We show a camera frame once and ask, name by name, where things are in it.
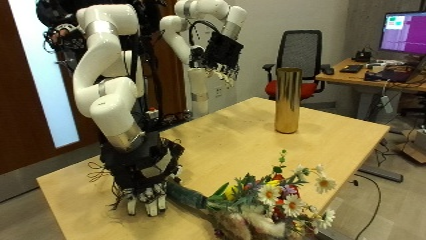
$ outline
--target brown door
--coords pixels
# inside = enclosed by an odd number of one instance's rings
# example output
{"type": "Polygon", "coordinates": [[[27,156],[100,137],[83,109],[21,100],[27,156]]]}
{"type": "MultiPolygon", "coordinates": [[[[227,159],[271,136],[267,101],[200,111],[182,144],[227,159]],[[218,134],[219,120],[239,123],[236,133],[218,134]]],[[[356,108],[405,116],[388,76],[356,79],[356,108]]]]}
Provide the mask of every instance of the brown door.
{"type": "MultiPolygon", "coordinates": [[[[83,117],[76,110],[71,79],[64,72],[80,141],[59,149],[55,148],[9,1],[0,1],[0,12],[0,174],[3,174],[95,143],[98,130],[92,120],[83,117]]],[[[162,68],[160,79],[167,86],[163,94],[167,96],[166,112],[175,113],[186,109],[182,64],[163,43],[156,45],[156,50],[162,68]]]]}

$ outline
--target chair backrest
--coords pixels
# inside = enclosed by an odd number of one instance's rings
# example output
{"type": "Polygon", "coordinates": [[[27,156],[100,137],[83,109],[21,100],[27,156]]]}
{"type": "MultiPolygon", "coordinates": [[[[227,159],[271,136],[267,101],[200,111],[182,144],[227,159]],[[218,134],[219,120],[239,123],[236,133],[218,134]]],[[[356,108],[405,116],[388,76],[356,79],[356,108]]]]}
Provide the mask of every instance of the chair backrest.
{"type": "Polygon", "coordinates": [[[277,68],[303,69],[303,79],[315,80],[321,71],[323,33],[320,30],[292,30],[283,34],[277,68]]]}

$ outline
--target humanoid robot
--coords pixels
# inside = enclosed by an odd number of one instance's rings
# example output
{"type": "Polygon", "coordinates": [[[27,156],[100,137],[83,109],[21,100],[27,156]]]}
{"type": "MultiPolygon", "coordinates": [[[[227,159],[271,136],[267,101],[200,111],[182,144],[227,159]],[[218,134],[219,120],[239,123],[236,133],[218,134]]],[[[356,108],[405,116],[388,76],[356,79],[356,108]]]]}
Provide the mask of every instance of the humanoid robot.
{"type": "Polygon", "coordinates": [[[224,0],[180,0],[175,5],[176,15],[160,21],[160,30],[182,62],[190,65],[188,78],[192,92],[192,111],[195,117],[210,113],[207,79],[214,74],[234,86],[239,74],[239,55],[243,45],[236,41],[247,19],[247,11],[230,6],[224,0]],[[224,22],[222,31],[211,22],[203,21],[207,15],[224,22]],[[212,38],[207,49],[195,45],[196,24],[212,28],[212,38]],[[190,30],[190,44],[179,34],[190,30]]]}
{"type": "MultiPolygon", "coordinates": [[[[247,13],[223,0],[179,1],[176,12],[179,16],[162,20],[160,28],[183,63],[191,66],[194,108],[202,116],[208,113],[206,79],[215,72],[231,81],[238,73],[243,45],[236,39],[247,13]],[[222,33],[215,30],[207,50],[190,46],[178,33],[186,30],[186,18],[203,19],[206,14],[226,21],[222,33]]],[[[142,108],[138,111],[144,117],[134,114],[146,83],[138,53],[123,50],[120,36],[140,35],[138,16],[132,5],[94,5],[78,11],[79,25],[66,28],[84,36],[87,50],[74,71],[75,101],[103,133],[102,161],[119,186],[118,203],[127,199],[128,213],[135,215],[140,200],[148,215],[158,216],[167,209],[168,179],[180,173],[178,160],[184,148],[151,128],[156,113],[142,108]]]]}

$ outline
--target wall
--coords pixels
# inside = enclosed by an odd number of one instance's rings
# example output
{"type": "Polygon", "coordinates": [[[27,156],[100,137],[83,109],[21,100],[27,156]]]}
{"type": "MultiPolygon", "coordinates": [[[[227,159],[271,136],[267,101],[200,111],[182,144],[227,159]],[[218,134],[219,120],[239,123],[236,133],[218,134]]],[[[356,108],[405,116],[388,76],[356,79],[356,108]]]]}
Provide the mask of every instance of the wall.
{"type": "MultiPolygon", "coordinates": [[[[417,11],[421,0],[357,0],[349,1],[348,27],[344,53],[347,57],[353,57],[359,50],[371,48],[373,57],[381,59],[404,59],[407,54],[379,51],[381,28],[387,12],[417,11]]],[[[340,95],[337,97],[337,112],[341,115],[355,117],[361,93],[352,87],[340,85],[336,87],[340,95]]]]}
{"type": "MultiPolygon", "coordinates": [[[[218,78],[208,82],[211,112],[228,107],[252,97],[267,98],[267,72],[264,64],[277,60],[283,32],[293,29],[320,29],[324,34],[323,62],[336,64],[344,58],[345,27],[349,0],[228,0],[248,11],[239,42],[244,44],[240,56],[240,75],[236,87],[224,88],[224,95],[215,97],[216,87],[224,84],[218,78]]],[[[208,17],[216,26],[222,23],[208,17]]],[[[198,27],[200,40],[196,43],[206,46],[211,31],[198,27]]],[[[190,83],[186,76],[187,106],[191,109],[190,83]]],[[[325,92],[307,102],[335,102],[336,86],[328,85],[325,92]]]]}
{"type": "Polygon", "coordinates": [[[373,56],[404,59],[407,54],[379,51],[381,28],[387,12],[419,11],[421,0],[357,0],[349,3],[345,54],[371,46],[373,56]]]}

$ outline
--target computer monitor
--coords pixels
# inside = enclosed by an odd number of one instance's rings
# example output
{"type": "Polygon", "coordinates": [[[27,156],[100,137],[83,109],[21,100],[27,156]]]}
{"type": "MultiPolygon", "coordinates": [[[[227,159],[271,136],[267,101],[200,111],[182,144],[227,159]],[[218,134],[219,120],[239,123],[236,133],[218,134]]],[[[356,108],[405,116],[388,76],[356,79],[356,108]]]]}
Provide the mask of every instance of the computer monitor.
{"type": "Polygon", "coordinates": [[[426,54],[426,12],[387,13],[380,50],[426,54]]]}

